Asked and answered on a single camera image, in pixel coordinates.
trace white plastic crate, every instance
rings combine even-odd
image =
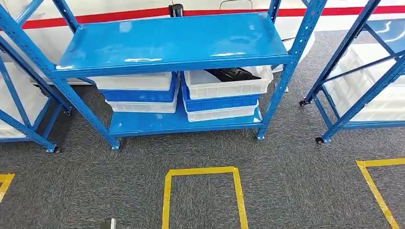
[[[89,77],[104,90],[154,90],[170,88],[171,72]]]
[[[142,112],[142,113],[174,113],[177,106],[177,95],[180,88],[180,78],[176,83],[173,102],[171,103],[149,103],[149,102],[106,102],[114,112]]]
[[[222,118],[235,118],[235,117],[242,117],[242,116],[250,116],[255,113],[256,107],[259,106],[259,101],[254,106],[240,106],[240,107],[232,107],[232,108],[224,108],[224,109],[214,109],[214,110],[205,110],[205,111],[194,111],[187,113],[187,119],[189,122],[198,122],[198,121],[206,121],[206,120],[214,120],[214,119],[222,119]]]
[[[32,85],[29,76],[19,66],[16,66],[12,62],[6,62],[5,65],[28,119],[33,125],[39,113],[48,101],[48,97],[43,95],[38,87]],[[1,74],[0,98],[0,109],[23,124],[24,122]],[[0,138],[17,137],[25,137],[25,135],[16,130],[14,127],[0,120]]]
[[[190,99],[266,93],[268,84],[273,80],[271,66],[243,67],[243,69],[261,79],[221,82],[218,78],[204,70],[185,71],[184,76],[187,87],[190,90]]]
[[[353,44],[329,77],[388,56],[379,44]],[[339,115],[344,115],[387,70],[395,63],[390,60],[324,84]],[[404,120],[405,76],[399,77],[370,101],[351,121]]]

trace stacked plastic crate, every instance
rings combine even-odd
[[[329,77],[388,56],[380,44],[353,44]],[[389,60],[325,83],[339,115],[344,115],[374,84],[395,60]],[[368,103],[351,121],[405,120],[405,76],[400,76]]]
[[[41,90],[30,82],[30,78],[19,66],[12,62],[4,63],[14,85],[19,99],[31,125],[34,125],[39,113],[45,107],[48,97],[42,94]],[[20,123],[24,123],[11,96],[11,93],[0,74],[0,110],[4,111]],[[0,120],[0,138],[21,138],[25,134],[16,130],[11,125]]]
[[[115,112],[174,113],[180,79],[175,72],[91,77]]]
[[[273,80],[270,66],[243,67],[255,80],[222,82],[211,73],[181,72],[181,92],[190,122],[250,116]]]

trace blue metal shelf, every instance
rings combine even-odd
[[[262,116],[256,108],[252,116],[189,122],[184,110],[181,92],[178,94],[176,112],[172,114],[114,112],[109,134],[113,137],[155,135],[166,133],[195,132],[259,128]]]
[[[390,54],[405,50],[405,19],[368,21],[364,29]]]
[[[7,53],[11,57],[11,59],[13,59],[38,84],[42,92],[48,97],[48,101],[46,102],[45,106],[39,112],[37,118],[35,119],[34,124],[31,125],[31,122],[27,117],[25,109],[22,105],[22,102],[19,98],[17,91],[15,90],[14,84],[8,74],[8,71],[3,63],[3,60],[0,58],[0,72],[13,98],[17,110],[19,111],[20,116],[22,117],[23,124],[2,110],[0,110],[0,119],[26,135],[26,137],[22,138],[13,138],[13,137],[0,138],[0,142],[34,141],[39,145],[45,147],[46,152],[48,153],[55,152],[56,144],[51,143],[47,140],[48,135],[51,132],[53,124],[55,123],[61,109],[64,110],[65,114],[70,115],[71,107],[63,100],[63,98],[58,93],[56,93],[45,82],[44,79],[42,79],[40,75],[38,75],[38,73],[8,43],[6,43],[6,41],[2,37],[0,37],[0,50]],[[36,133],[36,131],[40,123],[43,121],[46,112],[49,110],[50,104],[55,104],[55,108],[52,111],[51,117],[47,120],[47,124],[45,126],[43,133],[40,135]]]
[[[239,13],[83,24],[56,69],[64,78],[81,70],[88,77],[106,68],[169,72],[286,63],[287,57],[268,13]]]
[[[175,18],[82,25],[77,23],[65,0],[53,2],[74,33],[58,64],[46,58],[21,29],[20,22],[16,23],[1,5],[0,29],[113,149],[119,148],[118,136],[185,131],[258,128],[257,138],[264,139],[270,120],[326,4],[326,0],[304,0],[307,10],[294,43],[287,51],[274,27],[281,0],[271,0],[268,12],[264,13],[181,17],[181,10],[178,10]],[[66,82],[68,78],[86,80],[90,76],[279,64],[283,64],[284,71],[262,119],[259,119],[257,110],[251,117],[189,123],[182,100],[179,100],[178,111],[174,114],[114,113],[111,127],[107,130]]]
[[[337,48],[331,60],[329,60],[325,69],[322,71],[305,99],[299,103],[300,105],[306,105],[314,100],[320,111],[328,130],[322,135],[322,137],[315,139],[318,143],[329,142],[330,138],[339,130],[405,126],[405,120],[350,121],[363,109],[364,106],[366,106],[366,104],[372,101],[382,90],[384,90],[386,86],[393,83],[398,77],[405,73],[405,19],[367,21],[380,1],[381,0],[368,1],[367,5],[363,8],[359,17],[350,28],[346,37]],[[345,54],[347,48],[361,31],[368,31],[388,51],[389,56],[329,78],[332,70],[335,69],[335,67],[338,68],[337,64],[340,58]],[[351,108],[349,108],[346,113],[339,115],[335,108],[333,99],[324,87],[324,83],[391,59],[395,59],[396,63]],[[318,99],[318,92],[320,91],[323,91],[329,106],[336,116],[335,123],[330,121],[325,109]]]

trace black object in crate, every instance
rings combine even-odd
[[[254,76],[252,73],[242,68],[219,68],[219,69],[205,69],[205,70],[210,74],[214,75],[221,82],[261,79],[260,77]]]

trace yellow floor tape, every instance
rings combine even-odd
[[[15,174],[0,174],[0,203],[6,194]]]
[[[162,212],[162,229],[169,229],[169,211],[170,211],[170,192],[172,176],[187,176],[200,174],[217,174],[232,173],[234,175],[234,184],[236,192],[236,201],[238,203],[239,220],[241,229],[248,229],[245,202],[243,200],[242,185],[240,182],[239,170],[236,167],[209,167],[209,168],[187,168],[171,169],[165,177],[164,194],[163,194],[163,212]]]
[[[371,189],[375,199],[377,200],[378,205],[383,211],[385,218],[390,223],[393,229],[399,229],[398,223],[396,223],[390,209],[388,209],[387,204],[383,200],[383,197],[378,191],[377,186],[375,185],[373,179],[370,176],[370,173],[367,171],[367,167],[376,167],[376,166],[397,166],[405,165],[405,158],[395,158],[395,159],[383,159],[383,160],[369,160],[369,161],[357,161],[357,166],[362,172],[364,179],[366,180],[368,186]]]

